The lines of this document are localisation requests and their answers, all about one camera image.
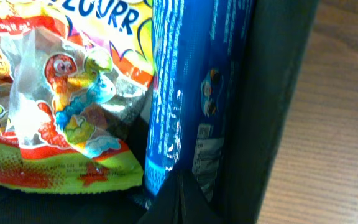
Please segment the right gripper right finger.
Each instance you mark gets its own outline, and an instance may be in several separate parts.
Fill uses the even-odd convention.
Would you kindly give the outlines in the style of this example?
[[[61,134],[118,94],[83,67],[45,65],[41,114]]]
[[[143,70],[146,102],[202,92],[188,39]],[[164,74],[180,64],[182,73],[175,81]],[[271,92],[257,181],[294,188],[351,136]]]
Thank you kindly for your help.
[[[181,170],[178,177],[181,222],[183,224],[223,224],[223,219],[211,208],[191,171]]]

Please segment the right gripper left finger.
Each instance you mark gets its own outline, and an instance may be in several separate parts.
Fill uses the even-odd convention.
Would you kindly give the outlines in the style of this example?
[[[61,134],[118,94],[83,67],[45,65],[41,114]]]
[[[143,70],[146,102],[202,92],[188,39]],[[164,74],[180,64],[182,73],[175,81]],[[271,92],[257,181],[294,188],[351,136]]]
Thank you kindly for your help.
[[[172,171],[155,196],[151,207],[137,224],[179,224],[180,183],[179,173]]]

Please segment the blue Oreo cookie pack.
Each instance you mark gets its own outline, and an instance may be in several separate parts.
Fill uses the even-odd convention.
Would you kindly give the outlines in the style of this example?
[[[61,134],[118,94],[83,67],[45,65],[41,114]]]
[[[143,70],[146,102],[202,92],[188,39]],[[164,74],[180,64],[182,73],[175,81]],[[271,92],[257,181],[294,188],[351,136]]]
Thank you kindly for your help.
[[[172,170],[213,197],[253,0],[154,1],[155,79],[144,184],[156,196]]]

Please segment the Haribo gummy candy bag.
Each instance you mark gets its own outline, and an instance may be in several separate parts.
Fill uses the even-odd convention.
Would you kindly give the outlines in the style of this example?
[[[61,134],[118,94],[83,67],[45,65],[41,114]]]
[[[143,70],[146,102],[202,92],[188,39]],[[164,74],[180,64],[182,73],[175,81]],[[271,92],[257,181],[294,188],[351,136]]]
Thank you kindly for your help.
[[[142,183],[126,143],[153,79],[152,2],[0,0],[0,186]]]

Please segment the dark green lidded box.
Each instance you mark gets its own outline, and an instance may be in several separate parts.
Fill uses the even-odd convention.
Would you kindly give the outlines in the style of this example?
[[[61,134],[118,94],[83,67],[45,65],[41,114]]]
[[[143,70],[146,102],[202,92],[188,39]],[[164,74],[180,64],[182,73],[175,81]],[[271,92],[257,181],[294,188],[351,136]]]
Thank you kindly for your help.
[[[213,197],[206,198],[224,223],[257,219],[317,8],[316,1],[253,2]],[[0,223],[139,221],[155,198],[144,184],[156,74],[153,45],[152,60],[153,79],[126,139],[144,171],[142,183],[95,194],[34,193],[0,186]]]

